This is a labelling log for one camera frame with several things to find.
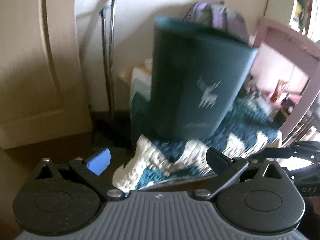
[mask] metal screw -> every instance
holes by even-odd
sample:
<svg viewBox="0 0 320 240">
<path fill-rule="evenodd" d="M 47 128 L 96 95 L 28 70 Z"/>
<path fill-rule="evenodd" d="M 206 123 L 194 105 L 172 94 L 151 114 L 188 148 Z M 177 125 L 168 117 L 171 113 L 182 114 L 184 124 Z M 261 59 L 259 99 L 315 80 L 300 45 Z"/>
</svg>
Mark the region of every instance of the metal screw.
<svg viewBox="0 0 320 240">
<path fill-rule="evenodd" d="M 107 196 L 111 198 L 121 198 L 122 197 L 122 191 L 119 189 L 110 189 L 107 191 Z"/>
<path fill-rule="evenodd" d="M 208 197 L 208 196 L 210 196 L 210 191 L 207 190 L 206 188 L 196 189 L 195 195 L 197 197 Z"/>
</svg>

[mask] ribbed plastic panel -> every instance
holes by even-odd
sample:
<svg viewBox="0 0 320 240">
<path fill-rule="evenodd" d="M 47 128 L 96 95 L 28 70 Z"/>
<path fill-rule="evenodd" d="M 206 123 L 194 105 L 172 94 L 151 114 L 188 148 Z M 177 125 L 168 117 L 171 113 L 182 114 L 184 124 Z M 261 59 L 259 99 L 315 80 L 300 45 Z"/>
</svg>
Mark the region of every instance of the ribbed plastic panel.
<svg viewBox="0 0 320 240">
<path fill-rule="evenodd" d="M 131 192 L 123 201 L 108 203 L 100 216 L 81 230 L 44 237 L 22 232 L 18 240 L 298 240 L 294 230 L 278 236 L 258 236 L 233 228 L 210 202 L 186 192 Z"/>
</svg>

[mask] purple backpack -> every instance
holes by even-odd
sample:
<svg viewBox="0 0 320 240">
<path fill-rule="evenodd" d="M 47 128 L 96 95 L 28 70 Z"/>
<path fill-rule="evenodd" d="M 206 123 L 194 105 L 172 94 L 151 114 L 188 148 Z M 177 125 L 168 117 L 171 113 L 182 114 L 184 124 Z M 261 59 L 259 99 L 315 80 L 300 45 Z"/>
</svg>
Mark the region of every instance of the purple backpack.
<svg viewBox="0 0 320 240">
<path fill-rule="evenodd" d="M 243 16 L 224 6 L 224 1 L 197 2 L 184 20 L 225 31 L 248 44 L 249 35 Z"/>
</svg>

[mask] brown floor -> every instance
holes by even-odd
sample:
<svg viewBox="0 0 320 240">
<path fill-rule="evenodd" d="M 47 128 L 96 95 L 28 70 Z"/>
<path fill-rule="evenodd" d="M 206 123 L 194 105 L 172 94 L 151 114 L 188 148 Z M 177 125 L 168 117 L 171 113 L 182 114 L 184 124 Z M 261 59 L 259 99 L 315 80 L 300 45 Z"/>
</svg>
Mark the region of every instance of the brown floor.
<svg viewBox="0 0 320 240">
<path fill-rule="evenodd" d="M 0 150 L 0 240 L 13 239 L 19 233 L 12 213 L 12 201 L 39 160 L 48 157 L 55 163 L 66 163 L 78 156 L 87 157 L 90 136 L 81 134 Z M 108 182 L 112 181 L 116 168 L 131 158 L 124 149 L 110 148 L 110 151 L 111 164 L 102 174 Z"/>
</svg>

